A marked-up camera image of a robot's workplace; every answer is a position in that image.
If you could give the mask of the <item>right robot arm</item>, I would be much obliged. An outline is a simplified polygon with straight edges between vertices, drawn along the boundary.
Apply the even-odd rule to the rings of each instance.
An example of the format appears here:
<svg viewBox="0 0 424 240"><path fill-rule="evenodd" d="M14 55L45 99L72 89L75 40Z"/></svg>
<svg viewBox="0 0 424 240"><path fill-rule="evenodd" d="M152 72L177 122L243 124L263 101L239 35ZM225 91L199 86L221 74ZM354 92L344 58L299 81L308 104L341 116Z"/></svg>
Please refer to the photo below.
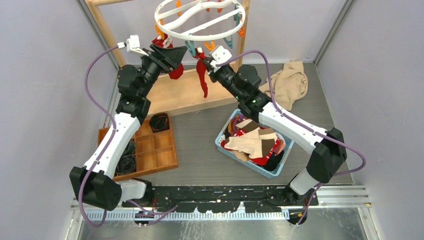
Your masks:
<svg viewBox="0 0 424 240"><path fill-rule="evenodd" d="M282 134L309 155L306 167L285 187L285 198L291 205L299 205L306 193L318 184L328 183L347 159L342 132L327 131L293 115L259 89L261 78L252 65L234 71L228 64L214 66L213 60L202 60L212 82L219 82L238 101L244 120L234 124L234 130L220 143L227 151L243 153L258 164L271 160L282 140Z"/></svg>

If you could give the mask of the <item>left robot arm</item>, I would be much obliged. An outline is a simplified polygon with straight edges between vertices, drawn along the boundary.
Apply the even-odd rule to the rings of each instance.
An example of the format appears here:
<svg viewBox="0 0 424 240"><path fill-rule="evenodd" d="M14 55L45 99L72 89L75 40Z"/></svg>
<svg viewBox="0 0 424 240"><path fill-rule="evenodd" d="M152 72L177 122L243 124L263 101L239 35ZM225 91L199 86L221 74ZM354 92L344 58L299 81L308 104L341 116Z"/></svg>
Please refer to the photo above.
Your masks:
<svg viewBox="0 0 424 240"><path fill-rule="evenodd" d="M130 64L117 72L117 87L121 96L111 115L111 127L93 155L82 167L73 167L69 178L81 211L84 205L114 210L121 202L135 200L141 207L153 202L153 193L141 180L114 181L116 167L128 143L148 115L151 102L147 96L162 73L175 70L183 60L186 46L163 48L151 44L142 49L141 67Z"/></svg>

